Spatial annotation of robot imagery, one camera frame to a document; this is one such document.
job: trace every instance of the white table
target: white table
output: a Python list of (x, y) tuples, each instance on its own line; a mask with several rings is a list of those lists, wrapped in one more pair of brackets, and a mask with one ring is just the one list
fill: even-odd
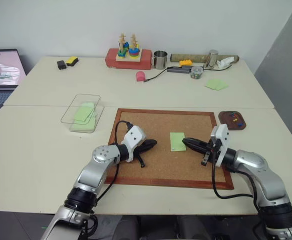
[[(76, 94), (96, 94), (106, 107), (274, 107), (244, 60), (224, 71), (205, 71), (199, 80), (184, 73), (165, 72), (149, 82), (136, 82), (137, 70), (108, 68), (104, 58), (81, 57), (74, 67), (59, 70), (57, 61), (64, 59), (42, 58), (5, 105), (68, 106)], [(150, 78), (160, 71), (144, 72)], [(229, 87), (211, 90), (204, 87), (209, 79), (221, 79)]]
[[(292, 202), (292, 135), (274, 109), (147, 108), (214, 112), (217, 123), (220, 111), (239, 111), (247, 127), (231, 132), (230, 147), (264, 156), (283, 179)], [(55, 213), (92, 150), (108, 143), (116, 107), (104, 109), (92, 134), (69, 132), (60, 123), (65, 110), (62, 106), (1, 108), (0, 211)], [(220, 190), (221, 194), (248, 192), (240, 176), (232, 174), (232, 180), (235, 190)], [(137, 185), (114, 185), (95, 210), (98, 214), (256, 213), (250, 198), (221, 200), (211, 189)]]

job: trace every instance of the pink toy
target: pink toy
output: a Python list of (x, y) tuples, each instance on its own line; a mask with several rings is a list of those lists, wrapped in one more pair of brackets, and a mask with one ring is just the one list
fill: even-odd
[(145, 73), (143, 71), (139, 71), (136, 73), (137, 82), (143, 82), (146, 79)]

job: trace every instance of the metal canister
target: metal canister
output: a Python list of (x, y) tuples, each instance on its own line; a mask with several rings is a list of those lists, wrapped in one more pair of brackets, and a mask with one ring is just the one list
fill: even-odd
[(207, 61), (204, 65), (205, 69), (213, 69), (215, 67), (217, 61), (218, 51), (217, 50), (210, 50)]

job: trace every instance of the green sticky note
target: green sticky note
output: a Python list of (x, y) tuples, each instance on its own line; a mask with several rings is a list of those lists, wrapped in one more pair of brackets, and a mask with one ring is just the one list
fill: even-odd
[(226, 87), (228, 87), (228, 85), (225, 82), (220, 81), (219, 84), (216, 86), (216, 90), (219, 91), (225, 89)]
[(95, 129), (96, 118), (94, 116), (87, 118), (88, 122), (86, 124), (78, 124), (75, 120), (74, 124), (71, 125), (71, 131), (89, 131)]
[(74, 120), (85, 121), (92, 110), (93, 107), (81, 105), (74, 116)]
[(208, 82), (206, 83), (206, 87), (210, 88), (210, 89), (216, 89), (216, 87), (218, 86), (218, 84), (220, 83), (219, 79), (210, 79), (208, 80)]
[(182, 142), (185, 138), (184, 132), (171, 132), (170, 133), (170, 150), (175, 151), (186, 151), (186, 145)]

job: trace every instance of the white wall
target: white wall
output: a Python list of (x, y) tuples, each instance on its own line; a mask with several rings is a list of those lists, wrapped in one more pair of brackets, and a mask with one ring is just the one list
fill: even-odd
[(103, 57), (135, 33), (145, 49), (216, 49), (255, 72), (291, 12), (292, 0), (0, 0), (0, 48), (30, 69), (42, 56)]

